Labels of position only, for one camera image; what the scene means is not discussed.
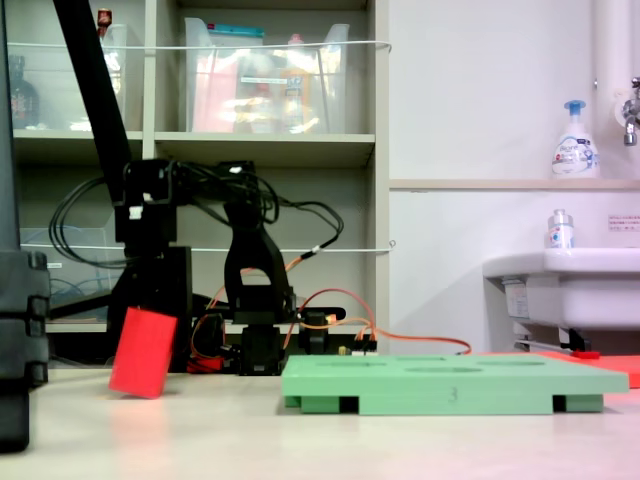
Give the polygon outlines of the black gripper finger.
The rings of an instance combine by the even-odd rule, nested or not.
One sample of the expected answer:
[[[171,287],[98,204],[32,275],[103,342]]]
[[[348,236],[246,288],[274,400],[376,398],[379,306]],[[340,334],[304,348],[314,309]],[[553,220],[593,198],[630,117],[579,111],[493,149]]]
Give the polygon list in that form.
[[[136,263],[130,261],[111,291],[107,309],[106,345],[114,356],[121,336],[125,315],[130,303],[129,288],[135,285]]]
[[[148,259],[138,270],[137,306],[161,314],[171,313],[170,272],[163,254]]]

